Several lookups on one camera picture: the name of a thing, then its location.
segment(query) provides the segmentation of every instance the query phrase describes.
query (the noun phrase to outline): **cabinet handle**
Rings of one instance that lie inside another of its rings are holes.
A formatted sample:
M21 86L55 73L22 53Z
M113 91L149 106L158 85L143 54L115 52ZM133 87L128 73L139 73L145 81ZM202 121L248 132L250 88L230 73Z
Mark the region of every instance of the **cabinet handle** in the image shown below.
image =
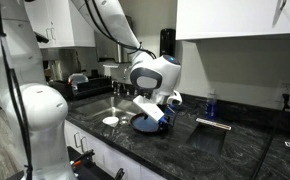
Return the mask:
M54 37L54 31L53 31L53 29L55 29L55 28L52 28L51 29L52 39L56 40L56 38Z
M82 143L81 143L81 145L80 146L78 146L77 145L77 141L76 141L76 135L79 135L79 132L77 132L77 133L75 133L74 134L74 141L75 141L75 146L76 146L76 148L79 148L79 147L81 147L82 146Z
M83 139L85 139L85 144L86 144L86 146L87 146L86 137L83 137L83 138L81 139L81 149L82 149L82 152L85 153L86 151L84 150Z
M45 30L45 31L46 31L46 37L47 37L48 40L51 40L51 39L49 38L49 35L48 35L48 30L49 30L49 28L46 28L46 30Z
M286 5L287 0L283 0L280 10L282 11Z

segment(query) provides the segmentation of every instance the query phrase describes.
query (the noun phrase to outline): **black appliance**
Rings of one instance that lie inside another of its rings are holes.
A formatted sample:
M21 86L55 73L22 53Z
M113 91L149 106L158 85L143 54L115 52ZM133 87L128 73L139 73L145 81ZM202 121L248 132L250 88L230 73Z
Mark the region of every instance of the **black appliance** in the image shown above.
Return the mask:
M175 57L175 29L162 29L160 36L159 55L170 55Z

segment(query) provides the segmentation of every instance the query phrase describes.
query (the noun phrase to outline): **dish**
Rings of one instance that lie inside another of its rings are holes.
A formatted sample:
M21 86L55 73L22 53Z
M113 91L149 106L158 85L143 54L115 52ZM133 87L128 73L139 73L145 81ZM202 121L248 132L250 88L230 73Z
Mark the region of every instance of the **dish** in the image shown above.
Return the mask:
M168 124L157 123L151 117L145 118L144 113L133 116L130 123L135 131L143 134L160 134L168 129Z
M118 124L118 118L117 117L107 117L103 119L103 123L112 126L112 127L116 127Z

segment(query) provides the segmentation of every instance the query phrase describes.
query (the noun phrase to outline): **upper cabinet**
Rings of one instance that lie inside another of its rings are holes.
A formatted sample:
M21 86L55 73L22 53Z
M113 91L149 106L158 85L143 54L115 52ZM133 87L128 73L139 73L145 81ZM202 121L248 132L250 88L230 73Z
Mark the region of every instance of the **upper cabinet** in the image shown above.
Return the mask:
M186 0L177 4L176 39L290 33L290 0Z
M70 0L39 0L25 3L33 30L50 41L40 48L95 47L94 30Z

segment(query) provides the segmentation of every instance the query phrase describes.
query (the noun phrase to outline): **electrical outlet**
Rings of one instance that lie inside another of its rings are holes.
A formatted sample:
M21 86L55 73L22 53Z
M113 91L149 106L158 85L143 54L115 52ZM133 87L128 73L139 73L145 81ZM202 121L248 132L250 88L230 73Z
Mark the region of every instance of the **electrical outlet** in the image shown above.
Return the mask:
M284 102L282 94L289 94L289 103L290 103L290 81L285 80L279 81L275 97L276 102Z

